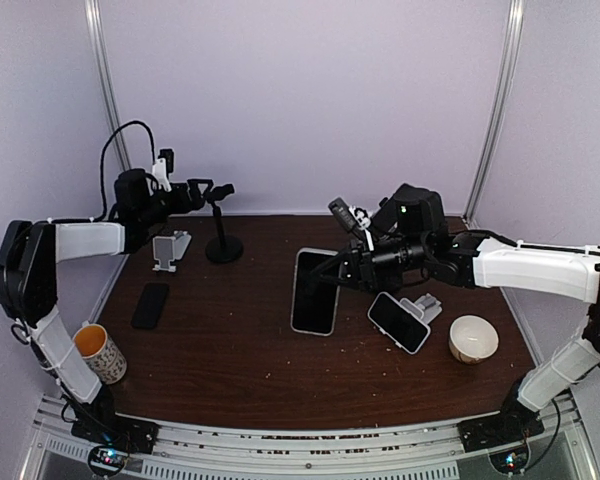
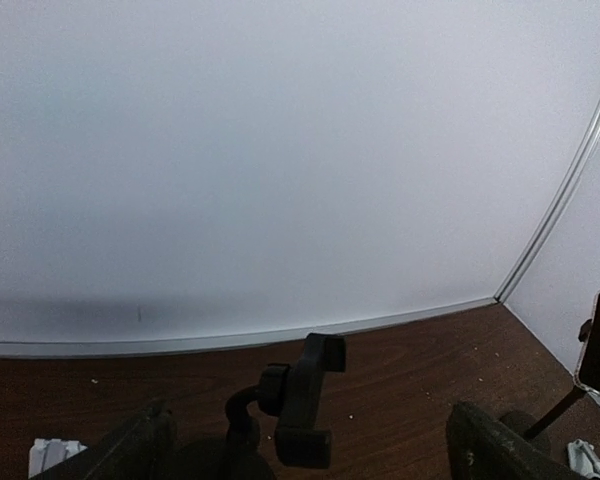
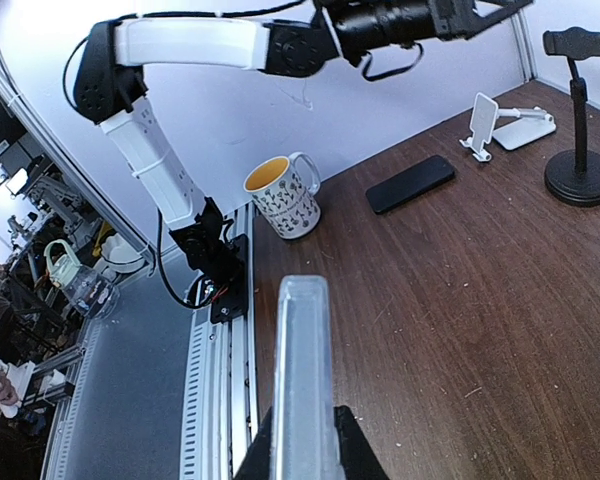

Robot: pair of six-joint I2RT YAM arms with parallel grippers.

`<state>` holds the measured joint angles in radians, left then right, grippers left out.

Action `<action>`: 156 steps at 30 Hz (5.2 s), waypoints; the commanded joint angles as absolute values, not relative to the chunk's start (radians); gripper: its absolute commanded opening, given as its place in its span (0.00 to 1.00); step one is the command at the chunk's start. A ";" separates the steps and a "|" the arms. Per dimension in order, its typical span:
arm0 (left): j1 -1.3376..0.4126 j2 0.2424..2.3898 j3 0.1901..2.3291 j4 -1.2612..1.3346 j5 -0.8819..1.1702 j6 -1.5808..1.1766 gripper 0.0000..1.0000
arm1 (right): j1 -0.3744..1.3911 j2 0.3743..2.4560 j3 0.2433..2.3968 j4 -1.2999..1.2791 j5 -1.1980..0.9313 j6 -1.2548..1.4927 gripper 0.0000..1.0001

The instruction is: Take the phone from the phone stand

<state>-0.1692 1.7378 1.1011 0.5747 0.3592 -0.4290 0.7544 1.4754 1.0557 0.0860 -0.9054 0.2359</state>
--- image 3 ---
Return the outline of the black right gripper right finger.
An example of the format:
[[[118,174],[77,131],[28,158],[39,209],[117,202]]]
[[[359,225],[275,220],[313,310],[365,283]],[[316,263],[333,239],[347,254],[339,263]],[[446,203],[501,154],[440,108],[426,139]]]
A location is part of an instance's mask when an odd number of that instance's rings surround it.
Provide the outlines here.
[[[386,472],[348,406],[334,408],[340,462],[347,480],[388,480]]]

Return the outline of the smartphone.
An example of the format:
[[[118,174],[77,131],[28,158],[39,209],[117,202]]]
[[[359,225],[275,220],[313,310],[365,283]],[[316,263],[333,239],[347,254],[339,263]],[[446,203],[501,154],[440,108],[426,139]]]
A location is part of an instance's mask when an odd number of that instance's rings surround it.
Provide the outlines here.
[[[280,284],[271,423],[272,479],[343,479],[335,427],[329,289],[317,275]]]

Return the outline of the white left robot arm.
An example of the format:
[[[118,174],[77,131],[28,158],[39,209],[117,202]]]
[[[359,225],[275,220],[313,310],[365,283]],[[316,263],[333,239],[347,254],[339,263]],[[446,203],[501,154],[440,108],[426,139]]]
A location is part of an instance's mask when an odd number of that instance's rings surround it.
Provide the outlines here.
[[[321,219],[318,164],[345,170],[440,117],[411,73],[430,42],[471,40],[521,1],[299,1],[251,11],[160,11],[94,24],[65,97],[146,191],[159,238],[195,273],[197,310],[246,302],[231,205],[264,194],[285,240]]]

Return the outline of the black smartphone no case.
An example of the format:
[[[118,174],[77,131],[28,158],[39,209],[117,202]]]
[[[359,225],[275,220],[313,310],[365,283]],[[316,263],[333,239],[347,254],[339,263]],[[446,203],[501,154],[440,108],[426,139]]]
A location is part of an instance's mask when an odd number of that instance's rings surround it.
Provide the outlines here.
[[[370,187],[366,198],[376,215],[382,215],[453,180],[455,168],[440,155],[431,156]]]

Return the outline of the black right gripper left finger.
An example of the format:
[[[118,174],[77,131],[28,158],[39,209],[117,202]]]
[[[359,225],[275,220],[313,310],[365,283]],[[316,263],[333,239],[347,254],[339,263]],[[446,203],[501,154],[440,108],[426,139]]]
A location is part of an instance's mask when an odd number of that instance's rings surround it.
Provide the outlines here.
[[[234,480],[268,480],[272,445],[272,409],[269,409],[249,446]]]

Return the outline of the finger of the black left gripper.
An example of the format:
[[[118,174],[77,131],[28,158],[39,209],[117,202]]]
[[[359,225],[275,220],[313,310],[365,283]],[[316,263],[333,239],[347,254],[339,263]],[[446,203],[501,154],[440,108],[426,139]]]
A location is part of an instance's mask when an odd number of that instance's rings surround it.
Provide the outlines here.
[[[487,1],[487,4],[496,6],[496,9],[486,15],[481,15],[475,11],[473,26],[476,30],[489,29],[509,19],[532,3],[533,0]]]

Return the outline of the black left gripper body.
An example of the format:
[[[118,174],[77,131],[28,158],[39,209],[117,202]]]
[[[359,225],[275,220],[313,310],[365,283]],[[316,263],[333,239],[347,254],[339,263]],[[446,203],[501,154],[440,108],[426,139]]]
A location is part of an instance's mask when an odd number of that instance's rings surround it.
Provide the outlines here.
[[[474,1],[429,0],[427,6],[438,39],[469,39],[479,33],[479,21]]]

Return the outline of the white folding phone stand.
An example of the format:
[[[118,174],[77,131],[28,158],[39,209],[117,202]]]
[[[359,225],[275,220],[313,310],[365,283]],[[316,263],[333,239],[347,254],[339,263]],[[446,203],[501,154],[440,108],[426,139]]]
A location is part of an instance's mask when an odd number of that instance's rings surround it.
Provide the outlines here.
[[[478,92],[469,122],[470,135],[459,143],[479,163],[488,163],[492,155],[486,146],[493,140],[506,151],[514,151],[553,134],[556,129],[554,116],[538,106],[501,108],[494,99]]]

